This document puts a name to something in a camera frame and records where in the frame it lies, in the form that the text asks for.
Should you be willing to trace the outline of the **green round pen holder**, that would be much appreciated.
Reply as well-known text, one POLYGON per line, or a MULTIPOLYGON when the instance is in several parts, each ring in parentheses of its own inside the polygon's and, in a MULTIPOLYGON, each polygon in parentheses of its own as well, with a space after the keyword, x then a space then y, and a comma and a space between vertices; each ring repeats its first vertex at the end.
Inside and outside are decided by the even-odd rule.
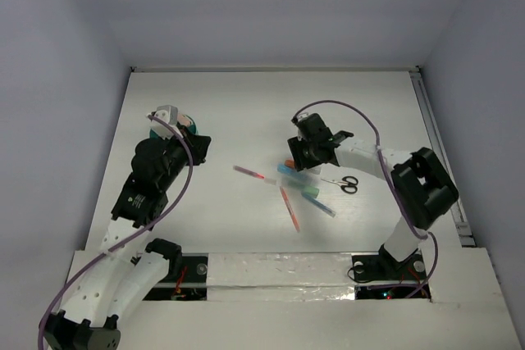
MULTIPOLYGON (((169 116, 166 111, 158 111, 153 114, 153 117, 162 120, 164 123, 168 124, 174 131, 178 134, 181 134, 180 128, 183 127, 178 121, 177 117, 173 118, 169 116)), ((194 126, 189 128, 189 130, 195 134, 198 134, 197 125, 194 122, 194 126)), ((169 139, 173 133, 168 130, 164 125, 159 124, 155 120, 150 121, 149 137, 155 139, 169 139)))

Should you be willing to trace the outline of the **pink pencil sharpener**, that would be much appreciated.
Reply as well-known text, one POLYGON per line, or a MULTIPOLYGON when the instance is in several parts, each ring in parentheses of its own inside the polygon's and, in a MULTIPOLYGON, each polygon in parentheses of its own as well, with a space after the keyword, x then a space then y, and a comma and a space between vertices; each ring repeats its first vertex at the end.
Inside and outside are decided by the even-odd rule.
POLYGON ((188 129, 194 126, 194 121, 186 114, 178 115, 177 121, 188 129))

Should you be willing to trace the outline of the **blue highlighter marker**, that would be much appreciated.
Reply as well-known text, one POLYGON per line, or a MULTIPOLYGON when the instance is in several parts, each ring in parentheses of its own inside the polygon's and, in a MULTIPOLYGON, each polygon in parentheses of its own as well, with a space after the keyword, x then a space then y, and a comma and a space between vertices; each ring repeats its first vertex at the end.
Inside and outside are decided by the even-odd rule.
POLYGON ((295 169, 292 169, 285 164, 278 164, 277 165, 277 171, 282 174, 286 175, 289 178, 295 180, 296 182, 300 182, 302 184, 312 184, 313 178, 309 176, 308 174, 303 174, 301 172, 296 171, 295 169))

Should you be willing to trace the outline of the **pink gel pen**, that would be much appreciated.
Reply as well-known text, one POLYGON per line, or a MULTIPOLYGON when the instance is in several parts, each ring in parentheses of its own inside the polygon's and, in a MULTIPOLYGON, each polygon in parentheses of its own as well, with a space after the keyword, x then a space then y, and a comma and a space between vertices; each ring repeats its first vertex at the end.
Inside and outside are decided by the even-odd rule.
POLYGON ((249 170, 241 166, 233 166, 233 170, 257 180, 262 180, 265 184, 277 185, 277 181, 275 179, 262 175, 256 171, 249 170))

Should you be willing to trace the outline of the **green highlighter marker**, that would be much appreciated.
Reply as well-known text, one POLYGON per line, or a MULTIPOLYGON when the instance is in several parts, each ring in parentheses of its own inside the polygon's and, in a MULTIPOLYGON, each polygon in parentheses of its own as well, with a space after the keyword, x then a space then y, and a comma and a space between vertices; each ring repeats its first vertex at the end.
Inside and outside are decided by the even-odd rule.
POLYGON ((296 180, 289 180, 289 179, 282 180, 281 186, 283 188, 298 190, 301 193, 305 193, 312 198, 317 198, 317 196, 319 195, 318 188, 311 186, 309 184, 304 184, 296 180))

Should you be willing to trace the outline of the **blue gel pen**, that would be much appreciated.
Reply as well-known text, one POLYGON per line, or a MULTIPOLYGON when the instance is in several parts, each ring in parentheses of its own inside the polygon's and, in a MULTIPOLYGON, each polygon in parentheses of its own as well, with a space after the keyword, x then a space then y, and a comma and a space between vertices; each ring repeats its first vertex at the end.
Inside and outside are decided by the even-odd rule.
POLYGON ((322 202, 318 201, 316 198, 312 197, 311 195, 307 193, 302 193, 302 197, 313 204, 317 209, 323 211, 325 214, 327 214, 330 217, 335 217, 336 212, 329 208, 327 205, 323 204, 322 202))

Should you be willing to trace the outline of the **orange red pen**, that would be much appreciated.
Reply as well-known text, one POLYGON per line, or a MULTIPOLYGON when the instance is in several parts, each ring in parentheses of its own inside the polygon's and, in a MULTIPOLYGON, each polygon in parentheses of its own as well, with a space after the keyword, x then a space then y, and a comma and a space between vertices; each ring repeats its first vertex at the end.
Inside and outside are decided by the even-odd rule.
POLYGON ((287 192, 285 191, 285 189, 282 186, 279 187, 279 190, 280 190, 281 196, 283 198, 284 204, 286 206, 286 209, 289 212, 290 219, 292 220, 293 226, 294 226, 296 232, 299 233, 300 232, 300 225, 299 225, 297 217, 296 217, 296 215, 294 213, 293 207, 292 207, 292 205, 290 203, 288 194, 287 194, 287 192))

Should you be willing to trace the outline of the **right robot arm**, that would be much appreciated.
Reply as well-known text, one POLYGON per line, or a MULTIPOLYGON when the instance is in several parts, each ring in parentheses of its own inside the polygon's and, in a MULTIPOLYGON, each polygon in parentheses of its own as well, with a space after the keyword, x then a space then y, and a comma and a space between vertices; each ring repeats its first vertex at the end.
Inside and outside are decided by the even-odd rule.
POLYGON ((298 134, 288 145, 296 170, 330 164, 386 182, 401 217, 377 253, 354 257, 351 271, 359 284, 402 280, 434 222, 459 198, 438 156, 430 148, 401 152, 356 139, 343 130, 332 133, 317 113, 296 116, 292 122, 298 134))

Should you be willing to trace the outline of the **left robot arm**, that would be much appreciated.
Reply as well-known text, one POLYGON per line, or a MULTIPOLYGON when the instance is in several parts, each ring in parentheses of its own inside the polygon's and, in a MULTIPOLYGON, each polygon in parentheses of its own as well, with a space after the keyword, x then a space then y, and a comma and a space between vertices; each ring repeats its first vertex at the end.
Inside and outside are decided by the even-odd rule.
POLYGON ((43 318, 41 345, 115 349, 121 326, 153 287, 180 276, 180 245, 150 234, 156 221, 173 208, 168 189, 185 167, 204 163, 211 142, 182 126, 170 138, 138 143, 99 255, 72 278, 72 295, 43 318))

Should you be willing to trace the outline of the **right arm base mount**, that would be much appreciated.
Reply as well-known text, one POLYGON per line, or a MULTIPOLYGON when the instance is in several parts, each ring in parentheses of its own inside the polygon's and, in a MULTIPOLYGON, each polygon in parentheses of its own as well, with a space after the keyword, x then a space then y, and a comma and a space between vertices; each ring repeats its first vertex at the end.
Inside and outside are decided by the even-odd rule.
POLYGON ((347 276, 356 284, 358 300, 430 299, 422 255, 398 262, 379 254, 352 256, 347 276))

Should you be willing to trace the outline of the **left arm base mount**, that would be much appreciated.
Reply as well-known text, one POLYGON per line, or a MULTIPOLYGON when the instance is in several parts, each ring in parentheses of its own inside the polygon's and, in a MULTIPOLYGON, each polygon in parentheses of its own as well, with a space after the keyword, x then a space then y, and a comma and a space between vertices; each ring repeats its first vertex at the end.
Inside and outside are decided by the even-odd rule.
POLYGON ((178 273, 156 284, 144 301, 205 301, 207 278, 208 254, 184 254, 178 273))

